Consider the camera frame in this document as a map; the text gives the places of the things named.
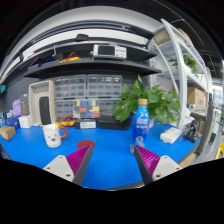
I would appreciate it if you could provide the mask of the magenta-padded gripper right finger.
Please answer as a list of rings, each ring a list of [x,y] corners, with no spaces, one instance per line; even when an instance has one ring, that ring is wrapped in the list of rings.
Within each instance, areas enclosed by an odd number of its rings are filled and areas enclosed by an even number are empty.
[[[158,156],[138,145],[134,146],[134,156],[145,185],[181,170],[169,156]]]

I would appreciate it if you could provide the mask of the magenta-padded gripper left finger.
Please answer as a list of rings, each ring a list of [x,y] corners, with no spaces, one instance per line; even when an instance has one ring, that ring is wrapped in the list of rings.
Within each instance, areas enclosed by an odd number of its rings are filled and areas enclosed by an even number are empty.
[[[76,185],[81,185],[92,155],[92,146],[88,145],[68,156],[58,155],[44,167],[44,170]]]

